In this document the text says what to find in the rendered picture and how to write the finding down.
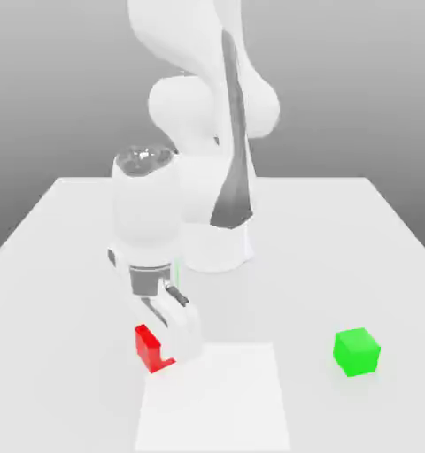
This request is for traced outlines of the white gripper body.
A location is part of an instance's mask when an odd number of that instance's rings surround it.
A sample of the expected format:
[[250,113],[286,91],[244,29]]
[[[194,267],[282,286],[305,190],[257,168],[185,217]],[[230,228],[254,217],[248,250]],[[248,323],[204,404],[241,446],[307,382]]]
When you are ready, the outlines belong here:
[[181,304],[168,292],[156,297],[129,297],[137,322],[144,324],[160,342],[163,360],[173,358],[188,362],[198,357],[203,348],[200,319],[192,303]]

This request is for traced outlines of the small red cube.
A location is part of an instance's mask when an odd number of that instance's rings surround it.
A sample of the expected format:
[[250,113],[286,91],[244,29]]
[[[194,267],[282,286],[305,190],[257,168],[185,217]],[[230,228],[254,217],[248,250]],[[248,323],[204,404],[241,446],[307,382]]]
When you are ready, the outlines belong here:
[[158,372],[175,363],[172,357],[162,358],[160,341],[145,324],[135,328],[135,347],[137,355],[150,373]]

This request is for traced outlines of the small green cube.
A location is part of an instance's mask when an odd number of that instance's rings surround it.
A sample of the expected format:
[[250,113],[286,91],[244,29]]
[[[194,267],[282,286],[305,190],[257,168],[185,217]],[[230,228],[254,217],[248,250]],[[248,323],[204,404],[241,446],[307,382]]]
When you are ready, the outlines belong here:
[[364,327],[336,333],[333,358],[347,377],[375,372],[381,346]]

